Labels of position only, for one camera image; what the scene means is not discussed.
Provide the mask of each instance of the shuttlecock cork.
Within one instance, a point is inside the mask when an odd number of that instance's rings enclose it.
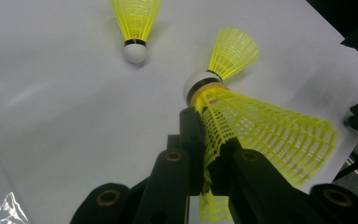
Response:
[[[161,0],[109,0],[124,36],[124,57],[130,63],[146,58],[146,41],[158,15]]]
[[[247,55],[253,59],[243,60],[246,65],[255,61],[255,52],[258,54],[256,44],[248,46],[252,53]],[[227,53],[224,57],[234,56]],[[263,153],[294,187],[300,187],[314,176],[336,149],[337,131],[331,122],[230,91],[222,79],[239,71],[238,66],[227,66],[220,74],[198,73],[190,77],[184,87],[186,103],[195,107],[205,127],[202,219],[216,221],[229,217],[227,206],[222,209],[222,205],[227,205],[227,198],[213,197],[208,191],[213,184],[208,167],[230,139],[237,138],[243,148]]]

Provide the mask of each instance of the white surface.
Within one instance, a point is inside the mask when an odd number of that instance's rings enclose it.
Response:
[[[129,44],[124,46],[124,57],[130,63],[142,63],[146,59],[146,46]]]
[[[358,53],[306,1],[164,1],[136,66],[107,0],[0,0],[0,162],[27,217],[68,223],[94,188],[147,177],[179,133],[186,79],[207,69],[225,26],[260,47],[232,91],[340,130],[337,154],[303,190],[331,181],[358,140],[342,125],[358,103]]]

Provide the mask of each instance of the shuttlecock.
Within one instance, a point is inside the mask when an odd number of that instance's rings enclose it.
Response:
[[[146,41],[158,15],[161,0],[109,0],[124,35],[124,57],[130,63],[146,58]]]
[[[263,153],[296,188],[314,176],[336,148],[337,131],[329,121],[237,94],[213,73],[190,77],[184,93],[187,105],[195,107],[205,127],[202,219],[229,217],[227,206],[222,209],[227,198],[213,197],[207,190],[212,185],[208,167],[230,139]]]
[[[214,41],[208,72],[226,80],[257,61],[258,54],[257,44],[244,31],[233,27],[223,28]]]

